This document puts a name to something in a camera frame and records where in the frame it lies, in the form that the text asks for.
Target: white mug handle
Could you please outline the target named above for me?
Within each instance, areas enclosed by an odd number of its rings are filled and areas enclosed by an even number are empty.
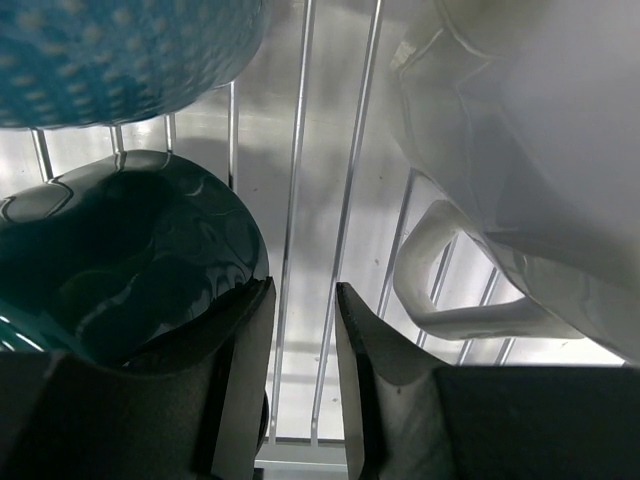
[[[446,340],[497,337],[576,339],[584,336],[524,297],[501,305],[438,311],[427,293],[432,265],[460,231],[473,231],[450,202],[434,202],[402,245],[393,287],[413,322],[428,334]]]

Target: green mug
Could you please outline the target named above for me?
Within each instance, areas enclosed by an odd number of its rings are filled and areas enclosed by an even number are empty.
[[[126,363],[269,274],[240,199],[182,157],[130,151],[0,202],[0,346]]]

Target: white ceramic mug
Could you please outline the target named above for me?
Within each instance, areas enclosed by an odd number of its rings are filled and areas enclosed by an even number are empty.
[[[416,17],[392,64],[392,127],[449,203],[411,234],[394,284],[427,332],[580,332],[640,361],[634,18],[636,0],[431,0]],[[416,282],[456,230],[525,299],[434,313]]]

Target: metal wire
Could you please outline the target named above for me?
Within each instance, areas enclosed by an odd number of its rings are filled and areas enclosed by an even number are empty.
[[[382,27],[383,0],[377,0],[376,6],[371,16],[371,26],[369,28],[369,38],[367,39],[367,49],[362,72],[362,83],[360,85],[360,98],[358,99],[358,109],[356,112],[356,122],[353,129],[353,139],[351,142],[351,153],[347,166],[347,180],[342,199],[342,211],[340,213],[340,224],[338,226],[338,241],[331,273],[331,284],[329,287],[329,301],[327,302],[327,313],[324,320],[324,331],[322,334],[322,346],[320,347],[320,362],[318,365],[318,375],[316,377],[315,394],[313,398],[313,410],[311,412],[311,444],[318,445],[318,419],[320,417],[320,402],[324,388],[324,379],[327,370],[327,360],[329,358],[329,343],[334,320],[334,300],[335,284],[340,277],[342,270],[342,260],[344,257],[344,247],[347,239],[347,227],[351,215],[351,191],[353,189],[353,179],[357,168],[360,152],[362,150],[362,139],[364,138],[364,128],[369,108],[369,97],[371,95],[371,84],[373,70],[375,67],[378,42],[380,40],[380,29]]]
[[[380,293],[380,302],[378,303],[378,310],[376,312],[380,318],[384,318],[384,314],[387,311],[387,305],[389,304],[391,284],[393,283],[393,268],[396,264],[400,245],[402,245],[402,239],[404,238],[404,229],[407,226],[407,217],[409,216],[411,194],[413,193],[413,186],[415,185],[417,176],[418,173],[412,168],[409,171],[409,176],[407,177],[407,186],[404,189],[404,196],[402,197],[402,204],[400,205],[400,213],[398,215],[398,224],[396,225],[396,234],[393,237],[391,253],[389,254],[389,262],[387,263],[387,271],[384,274],[384,281],[382,283],[382,293]]]
[[[284,356],[284,336],[287,326],[287,305],[289,302],[289,284],[291,279],[291,246],[295,227],[295,216],[298,205],[298,170],[302,159],[304,126],[307,112],[307,90],[309,87],[309,64],[313,45],[316,2],[307,0],[304,4],[304,23],[302,27],[302,43],[300,54],[300,78],[298,81],[298,103],[293,126],[293,144],[291,148],[291,180],[289,183],[289,204],[287,209],[287,226],[285,230],[284,253],[282,259],[282,276],[280,283],[280,300],[278,303],[278,323],[276,330],[276,352],[273,371],[273,389],[271,392],[271,419],[269,423],[269,443],[276,443],[278,429],[278,408],[280,407],[280,387],[282,383],[282,361]]]
[[[238,121],[240,113],[238,110],[238,97],[236,82],[229,84],[229,188],[238,193]]]
[[[502,347],[500,347],[500,352],[496,357],[496,361],[494,365],[503,366],[507,363],[507,359],[509,358],[509,355],[511,354],[511,350],[513,349],[513,346],[515,345],[515,343],[516,343],[515,338],[507,338],[502,343]]]
[[[109,133],[111,134],[111,149],[113,154],[117,155],[124,152],[124,140],[122,139],[122,127],[116,125],[115,127],[109,127]]]
[[[164,133],[167,142],[167,152],[173,153],[176,148],[176,114],[170,113],[164,116]]]
[[[40,168],[40,176],[43,182],[47,182],[53,178],[53,168],[51,167],[51,158],[49,157],[49,147],[47,147],[47,139],[42,130],[32,129],[31,138],[33,146],[36,149],[36,157],[38,158],[38,167]]]
[[[498,284],[498,279],[500,278],[500,274],[496,267],[493,267],[491,270],[491,275],[489,275],[489,280],[487,281],[487,286],[484,288],[484,293],[482,294],[482,298],[480,299],[480,306],[484,307],[488,305],[493,297],[494,292],[496,291],[496,285]],[[466,360],[471,348],[473,347],[473,340],[465,340],[462,344],[462,349],[460,350],[460,354],[458,355],[457,365],[462,365]]]
[[[433,287],[431,288],[431,301],[437,307],[438,301],[440,300],[440,294],[442,293],[442,287],[444,286],[444,280],[447,276],[447,272],[449,271],[449,265],[451,265],[451,259],[453,258],[453,251],[456,248],[456,243],[458,242],[458,237],[455,237],[451,242],[444,247],[444,251],[442,252],[442,258],[440,259],[440,266],[438,267],[438,271],[436,272],[436,279],[433,282]],[[424,330],[420,330],[418,333],[418,339],[416,340],[416,345],[420,348],[424,348],[424,342],[427,340],[427,332]]]

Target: cup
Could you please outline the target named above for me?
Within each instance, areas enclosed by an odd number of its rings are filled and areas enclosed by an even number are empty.
[[[0,343],[122,365],[269,273],[251,214],[177,155],[137,150],[0,202]]]
[[[638,15],[630,0],[431,0],[416,16],[391,125],[447,202],[402,247],[394,284],[427,332],[579,332],[640,361]],[[419,290],[460,230],[523,300],[433,312]]]
[[[22,0],[0,6],[0,128],[116,125],[231,82],[271,0]]]

